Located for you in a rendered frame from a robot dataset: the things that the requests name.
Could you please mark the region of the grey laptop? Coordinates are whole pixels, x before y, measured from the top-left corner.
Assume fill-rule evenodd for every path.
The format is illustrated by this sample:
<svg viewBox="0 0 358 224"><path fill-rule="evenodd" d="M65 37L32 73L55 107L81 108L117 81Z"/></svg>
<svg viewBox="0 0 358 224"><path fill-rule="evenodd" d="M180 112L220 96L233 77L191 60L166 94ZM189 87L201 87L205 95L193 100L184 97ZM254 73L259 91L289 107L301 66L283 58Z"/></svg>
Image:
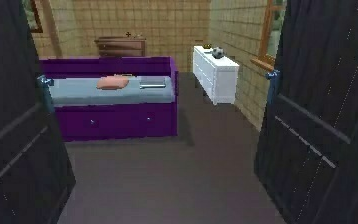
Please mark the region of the grey laptop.
<svg viewBox="0 0 358 224"><path fill-rule="evenodd" d="M165 88L166 82L164 77L142 77L139 82L141 89L145 88Z"/></svg>

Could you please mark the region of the white chest of drawers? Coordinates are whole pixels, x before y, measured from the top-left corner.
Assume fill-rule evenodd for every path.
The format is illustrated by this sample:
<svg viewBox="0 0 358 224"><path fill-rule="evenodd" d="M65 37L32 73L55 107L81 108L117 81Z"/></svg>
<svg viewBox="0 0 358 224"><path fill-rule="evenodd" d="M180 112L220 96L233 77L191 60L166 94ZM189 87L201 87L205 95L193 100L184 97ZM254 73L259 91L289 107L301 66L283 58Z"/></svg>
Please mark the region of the white chest of drawers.
<svg viewBox="0 0 358 224"><path fill-rule="evenodd" d="M193 47L192 72L214 105L233 104L239 65L226 56L215 59L211 52Z"/></svg>

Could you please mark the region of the purple bed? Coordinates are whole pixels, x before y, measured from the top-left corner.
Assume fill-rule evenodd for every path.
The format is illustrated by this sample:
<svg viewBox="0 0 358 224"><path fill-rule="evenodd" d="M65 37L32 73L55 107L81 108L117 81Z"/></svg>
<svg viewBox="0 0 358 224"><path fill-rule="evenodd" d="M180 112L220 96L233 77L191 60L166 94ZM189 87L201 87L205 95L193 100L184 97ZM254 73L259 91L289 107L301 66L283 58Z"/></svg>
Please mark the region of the purple bed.
<svg viewBox="0 0 358 224"><path fill-rule="evenodd" d="M48 88L66 142L178 134L178 70L169 56L43 59L40 67L54 80ZM106 76L129 83L98 89ZM164 77L166 87L141 89L142 77Z"/></svg>

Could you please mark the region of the pink pillow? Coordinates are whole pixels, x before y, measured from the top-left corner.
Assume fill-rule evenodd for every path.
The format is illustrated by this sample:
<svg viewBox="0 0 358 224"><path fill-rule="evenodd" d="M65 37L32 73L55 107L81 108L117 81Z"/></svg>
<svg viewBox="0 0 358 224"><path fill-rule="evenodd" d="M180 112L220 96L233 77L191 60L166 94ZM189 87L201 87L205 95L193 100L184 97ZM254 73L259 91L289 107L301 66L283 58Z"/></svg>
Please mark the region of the pink pillow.
<svg viewBox="0 0 358 224"><path fill-rule="evenodd" d="M118 90L126 87L129 79L125 76L106 76L97 82L97 88L101 90Z"/></svg>

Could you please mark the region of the brown chest of drawers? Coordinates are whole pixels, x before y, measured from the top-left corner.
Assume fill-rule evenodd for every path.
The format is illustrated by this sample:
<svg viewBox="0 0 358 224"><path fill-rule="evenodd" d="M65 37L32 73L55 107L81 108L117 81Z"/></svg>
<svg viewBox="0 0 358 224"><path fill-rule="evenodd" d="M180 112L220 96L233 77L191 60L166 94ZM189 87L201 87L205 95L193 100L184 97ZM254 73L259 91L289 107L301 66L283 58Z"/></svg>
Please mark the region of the brown chest of drawers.
<svg viewBox="0 0 358 224"><path fill-rule="evenodd" d="M134 37L99 37L95 40L101 57L143 57L146 39Z"/></svg>

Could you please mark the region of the wooden framed window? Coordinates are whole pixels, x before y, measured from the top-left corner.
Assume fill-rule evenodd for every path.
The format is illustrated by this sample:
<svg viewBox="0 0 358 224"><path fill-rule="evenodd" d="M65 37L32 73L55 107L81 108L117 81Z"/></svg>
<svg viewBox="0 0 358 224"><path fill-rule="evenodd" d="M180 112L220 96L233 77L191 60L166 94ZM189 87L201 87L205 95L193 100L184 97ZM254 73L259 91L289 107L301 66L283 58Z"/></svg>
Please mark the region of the wooden framed window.
<svg viewBox="0 0 358 224"><path fill-rule="evenodd" d="M258 55L251 62L261 69L274 68L287 0L267 0Z"/></svg>

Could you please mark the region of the black room door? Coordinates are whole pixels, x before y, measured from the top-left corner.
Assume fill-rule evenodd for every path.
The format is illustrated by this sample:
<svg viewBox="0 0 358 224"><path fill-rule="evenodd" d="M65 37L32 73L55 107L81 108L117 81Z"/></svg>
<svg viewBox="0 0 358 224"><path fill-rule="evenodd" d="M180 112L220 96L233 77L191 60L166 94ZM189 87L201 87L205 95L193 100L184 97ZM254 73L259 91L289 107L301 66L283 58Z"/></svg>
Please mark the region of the black room door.
<svg viewBox="0 0 358 224"><path fill-rule="evenodd" d="M75 176L21 0L0 0L0 224L57 224Z"/></svg>
<svg viewBox="0 0 358 224"><path fill-rule="evenodd" d="M254 171L286 224L358 224L358 0L287 0Z"/></svg>

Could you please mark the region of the brown framed wall picture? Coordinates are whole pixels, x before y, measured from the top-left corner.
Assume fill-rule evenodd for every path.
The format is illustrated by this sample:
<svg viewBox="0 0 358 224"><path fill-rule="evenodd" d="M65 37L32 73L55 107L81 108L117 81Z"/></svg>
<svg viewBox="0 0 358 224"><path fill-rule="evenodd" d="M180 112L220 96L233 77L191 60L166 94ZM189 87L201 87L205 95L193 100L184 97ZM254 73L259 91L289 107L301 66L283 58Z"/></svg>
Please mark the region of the brown framed wall picture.
<svg viewBox="0 0 358 224"><path fill-rule="evenodd" d="M32 33L42 33L42 25L35 0L22 0L27 22Z"/></svg>

